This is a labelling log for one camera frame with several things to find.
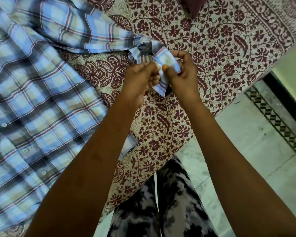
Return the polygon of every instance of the wall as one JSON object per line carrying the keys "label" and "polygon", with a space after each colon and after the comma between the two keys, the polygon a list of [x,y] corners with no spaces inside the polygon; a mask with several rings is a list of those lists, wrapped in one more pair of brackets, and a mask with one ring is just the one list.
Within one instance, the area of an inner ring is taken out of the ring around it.
{"label": "wall", "polygon": [[296,44],[272,71],[296,100]]}

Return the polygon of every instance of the plaid shirt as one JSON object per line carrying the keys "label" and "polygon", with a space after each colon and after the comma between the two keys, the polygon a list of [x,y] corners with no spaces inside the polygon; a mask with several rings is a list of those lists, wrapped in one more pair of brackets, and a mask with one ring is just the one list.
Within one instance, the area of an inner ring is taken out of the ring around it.
{"label": "plaid shirt", "polygon": [[[54,47],[129,50],[139,63],[180,70],[163,44],[117,27],[84,0],[0,0],[0,230],[35,213],[107,112]],[[160,73],[156,90],[164,96]],[[121,156],[136,143],[129,135]]]}

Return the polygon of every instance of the bed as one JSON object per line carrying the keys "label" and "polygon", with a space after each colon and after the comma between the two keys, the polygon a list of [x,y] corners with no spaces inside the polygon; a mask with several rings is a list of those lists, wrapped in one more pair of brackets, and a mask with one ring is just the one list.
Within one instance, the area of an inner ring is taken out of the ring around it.
{"label": "bed", "polygon": [[[200,95],[214,116],[296,42],[296,0],[209,0],[193,20],[180,0],[88,1],[124,29],[158,39],[170,50],[190,52],[198,67]],[[125,52],[61,55],[112,105],[131,65]],[[193,137],[174,94],[162,98],[155,91],[146,93],[131,131],[139,144],[117,163],[102,218]],[[0,236],[22,236],[27,227],[20,223]]]}

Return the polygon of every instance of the person's leg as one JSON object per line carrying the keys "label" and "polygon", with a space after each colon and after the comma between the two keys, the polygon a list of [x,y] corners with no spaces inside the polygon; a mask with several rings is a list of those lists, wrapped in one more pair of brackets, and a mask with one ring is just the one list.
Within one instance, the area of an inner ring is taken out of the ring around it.
{"label": "person's leg", "polygon": [[157,171],[157,190],[162,237],[217,236],[176,156]]}
{"label": "person's leg", "polygon": [[160,236],[155,197],[155,181],[154,176],[151,176],[140,190],[114,210],[107,236]]}

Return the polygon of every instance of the person's left hand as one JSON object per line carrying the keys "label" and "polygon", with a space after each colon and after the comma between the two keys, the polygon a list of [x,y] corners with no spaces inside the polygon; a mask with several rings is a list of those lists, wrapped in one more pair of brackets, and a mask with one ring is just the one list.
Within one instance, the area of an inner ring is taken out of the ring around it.
{"label": "person's left hand", "polygon": [[131,100],[134,100],[137,107],[142,106],[145,92],[160,81],[159,70],[153,62],[128,67],[122,92]]}

